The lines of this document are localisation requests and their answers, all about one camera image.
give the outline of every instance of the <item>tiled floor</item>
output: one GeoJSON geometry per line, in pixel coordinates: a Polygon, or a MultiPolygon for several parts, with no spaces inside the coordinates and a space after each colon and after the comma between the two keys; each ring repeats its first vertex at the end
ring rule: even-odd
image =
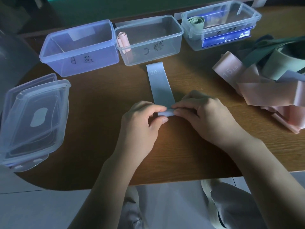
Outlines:
{"type": "MultiPolygon", "coordinates": [[[[305,187],[305,172],[292,175],[305,187]]],[[[243,177],[223,181],[249,191],[243,177]]],[[[200,181],[143,185],[137,189],[150,229],[213,229],[200,181]]],[[[44,190],[0,166],[0,228],[66,229],[89,192],[44,190]]]]}

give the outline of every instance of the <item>finger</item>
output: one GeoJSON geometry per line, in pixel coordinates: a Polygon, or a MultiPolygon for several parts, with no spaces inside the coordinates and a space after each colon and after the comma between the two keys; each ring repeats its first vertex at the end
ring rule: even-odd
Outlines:
{"type": "Polygon", "coordinates": [[[149,128],[157,133],[161,125],[163,125],[165,122],[168,122],[168,118],[166,116],[157,117],[152,121],[149,128]]]}
{"type": "Polygon", "coordinates": [[[204,105],[207,99],[185,99],[173,104],[172,108],[194,108],[198,110],[199,106],[204,105]]]}
{"type": "Polygon", "coordinates": [[[146,105],[145,107],[140,109],[141,114],[145,118],[149,118],[150,115],[154,114],[155,112],[164,112],[166,111],[167,107],[162,106],[162,105],[157,105],[157,104],[149,104],[146,105]]]}
{"type": "Polygon", "coordinates": [[[207,98],[207,97],[210,97],[210,96],[208,96],[208,95],[205,94],[205,93],[199,92],[199,91],[197,91],[197,90],[192,90],[192,91],[190,91],[188,94],[186,94],[186,95],[182,98],[182,100],[190,99],[190,98],[201,99],[201,98],[207,98]]]}
{"type": "Polygon", "coordinates": [[[191,123],[194,129],[200,124],[199,117],[188,109],[178,108],[173,112],[176,116],[180,116],[191,123]]]}
{"type": "Polygon", "coordinates": [[[146,105],[149,105],[149,104],[153,104],[153,102],[149,102],[149,101],[140,101],[140,102],[137,102],[135,103],[130,110],[133,110],[133,111],[136,111],[136,110],[139,110],[140,108],[143,108],[144,106],[146,105]]]}

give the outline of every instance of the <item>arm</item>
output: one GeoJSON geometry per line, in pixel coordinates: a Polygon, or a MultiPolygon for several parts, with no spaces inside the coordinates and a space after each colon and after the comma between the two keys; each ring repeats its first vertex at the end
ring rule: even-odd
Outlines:
{"type": "Polygon", "coordinates": [[[201,137],[233,159],[269,228],[305,227],[305,189],[218,99],[192,91],[172,107],[177,108],[175,115],[188,120],[201,137]],[[196,109],[197,114],[185,108],[196,109]]]}
{"type": "Polygon", "coordinates": [[[68,229],[116,229],[128,184],[143,159],[152,150],[161,125],[168,121],[148,119],[166,107],[141,101],[122,117],[114,153],[102,167],[96,183],[68,229]]]}

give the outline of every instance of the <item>forearm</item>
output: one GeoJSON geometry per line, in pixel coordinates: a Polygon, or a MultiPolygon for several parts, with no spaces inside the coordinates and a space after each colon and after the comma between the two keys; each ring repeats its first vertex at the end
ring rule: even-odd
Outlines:
{"type": "Polygon", "coordinates": [[[69,229],[116,229],[128,184],[137,166],[114,152],[102,170],[69,229]]]}
{"type": "Polygon", "coordinates": [[[305,190],[262,141],[227,148],[270,228],[305,227],[305,190]]]}

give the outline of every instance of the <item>person's right hand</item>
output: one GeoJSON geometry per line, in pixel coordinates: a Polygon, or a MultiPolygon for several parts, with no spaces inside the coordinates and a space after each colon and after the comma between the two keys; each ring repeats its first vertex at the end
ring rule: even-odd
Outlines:
{"type": "Polygon", "coordinates": [[[191,91],[171,107],[176,108],[173,113],[188,120],[202,138],[223,150],[238,146],[250,136],[219,99],[199,91],[191,91]]]}

